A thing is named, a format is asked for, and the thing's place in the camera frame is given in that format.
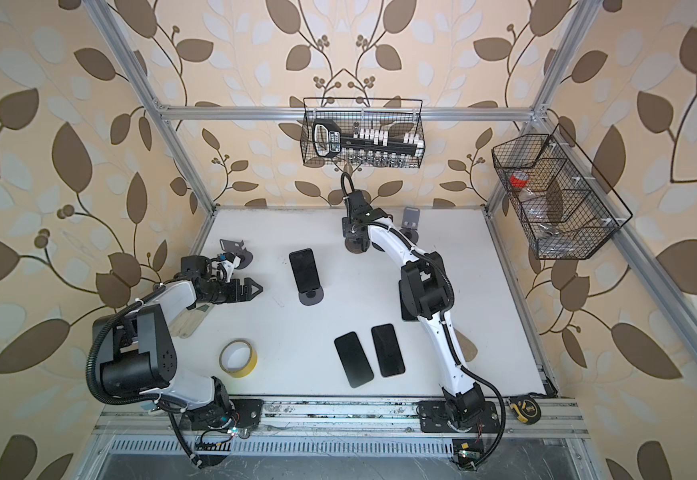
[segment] mesh basket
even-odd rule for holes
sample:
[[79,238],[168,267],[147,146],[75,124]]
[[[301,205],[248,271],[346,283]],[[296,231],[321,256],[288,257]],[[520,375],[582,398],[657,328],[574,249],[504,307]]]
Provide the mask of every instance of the mesh basket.
[[[307,167],[333,163],[385,168],[420,168],[425,153],[422,100],[408,98],[317,98],[303,99],[301,152]],[[315,132],[317,124],[327,124],[340,134],[340,148],[324,157],[324,148]]]
[[[593,163],[594,174],[581,173],[556,132],[522,135],[497,145],[493,163],[536,258],[585,260],[632,214]],[[611,212],[595,193],[590,182],[597,181],[625,207],[625,218]]]

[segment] smartphone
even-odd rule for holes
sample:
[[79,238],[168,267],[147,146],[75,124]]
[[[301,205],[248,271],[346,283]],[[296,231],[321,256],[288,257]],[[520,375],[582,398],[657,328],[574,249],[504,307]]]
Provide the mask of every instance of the smartphone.
[[381,376],[394,376],[404,373],[404,360],[401,358],[399,341],[391,323],[372,327],[372,341],[375,344],[377,364]]
[[352,389],[362,386],[375,378],[356,332],[346,333],[335,339],[335,349],[338,351],[338,356],[341,357],[343,370],[348,378],[348,385]]
[[310,248],[292,252],[290,254],[290,265],[292,266],[292,273],[296,276],[298,293],[312,292],[322,286],[319,283],[319,274],[316,271],[314,251]]

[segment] roll of tape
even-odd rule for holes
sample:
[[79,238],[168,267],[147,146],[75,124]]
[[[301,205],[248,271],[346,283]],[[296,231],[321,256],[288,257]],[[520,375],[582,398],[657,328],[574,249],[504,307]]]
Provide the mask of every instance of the roll of tape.
[[220,368],[235,379],[249,375],[258,363],[258,354],[249,342],[234,340],[220,352]]

